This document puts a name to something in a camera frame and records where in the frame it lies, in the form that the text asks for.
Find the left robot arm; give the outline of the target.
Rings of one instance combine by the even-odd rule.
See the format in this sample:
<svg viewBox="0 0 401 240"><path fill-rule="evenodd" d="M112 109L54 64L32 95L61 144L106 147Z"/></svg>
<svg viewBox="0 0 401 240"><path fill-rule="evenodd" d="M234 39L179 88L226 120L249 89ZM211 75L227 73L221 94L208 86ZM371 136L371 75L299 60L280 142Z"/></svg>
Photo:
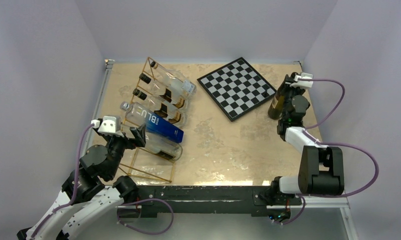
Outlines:
<svg viewBox="0 0 401 240"><path fill-rule="evenodd" d="M133 204L139 188L129 176L120 176L111 187L103 182L114 179L126 150L146 145L146 125L130 127L132 137L121 131L121 123L94 119L85 129L94 130L106 145L93 145L76 156L75 169L33 227L18 231L19 240L74 240L81 231L119 204Z"/></svg>

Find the dark green wine bottle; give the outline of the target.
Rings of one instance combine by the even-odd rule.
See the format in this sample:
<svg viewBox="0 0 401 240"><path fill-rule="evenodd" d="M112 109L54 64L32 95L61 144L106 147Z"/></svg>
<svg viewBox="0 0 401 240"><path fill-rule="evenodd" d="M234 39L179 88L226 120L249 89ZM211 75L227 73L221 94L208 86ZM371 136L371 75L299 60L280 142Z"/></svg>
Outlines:
<svg viewBox="0 0 401 240"><path fill-rule="evenodd" d="M282 82L281 85L278 87L274 97L272 98L270 107L268 108L267 114L273 120L278 120L282 113L282 103L280 101L281 94L285 89L285 83Z"/></svg>

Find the blue square Blu bottle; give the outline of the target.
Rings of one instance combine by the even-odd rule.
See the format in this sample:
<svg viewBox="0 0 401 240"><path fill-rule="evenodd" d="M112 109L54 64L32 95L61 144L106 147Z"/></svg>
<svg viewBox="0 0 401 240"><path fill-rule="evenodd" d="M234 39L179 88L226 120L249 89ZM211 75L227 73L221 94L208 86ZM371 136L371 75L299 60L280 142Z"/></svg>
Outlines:
<svg viewBox="0 0 401 240"><path fill-rule="evenodd" d="M178 144L183 142L183 130L148 110L140 103L123 101L120 104L120 109L125 112L127 122L136 126L145 124L148 132L161 135Z"/></svg>

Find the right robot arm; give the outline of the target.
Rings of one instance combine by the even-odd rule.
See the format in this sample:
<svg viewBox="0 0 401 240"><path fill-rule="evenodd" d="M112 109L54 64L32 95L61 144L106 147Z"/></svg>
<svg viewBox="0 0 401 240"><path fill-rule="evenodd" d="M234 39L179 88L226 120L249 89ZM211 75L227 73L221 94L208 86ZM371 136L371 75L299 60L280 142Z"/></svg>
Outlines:
<svg viewBox="0 0 401 240"><path fill-rule="evenodd" d="M342 150L321 143L304 126L303 118L311 105L304 93L312 86L312 74L286 75L268 109L268 116L277 121L277 134L301 153L296 176L278 176L257 195L271 206L297 194L333 197L344 192Z"/></svg>

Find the clear round glass bottle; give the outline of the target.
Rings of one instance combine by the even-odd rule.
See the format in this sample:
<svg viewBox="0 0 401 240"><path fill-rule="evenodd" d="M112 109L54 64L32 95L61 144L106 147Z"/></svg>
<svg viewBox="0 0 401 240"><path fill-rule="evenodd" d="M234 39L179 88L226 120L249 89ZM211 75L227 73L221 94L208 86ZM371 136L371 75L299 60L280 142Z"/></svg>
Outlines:
<svg viewBox="0 0 401 240"><path fill-rule="evenodd" d="M153 155L161 157L170 162L175 162L182 156L182 146L179 143L173 142L161 135L147 132L145 140L146 144L144 149Z"/></svg>

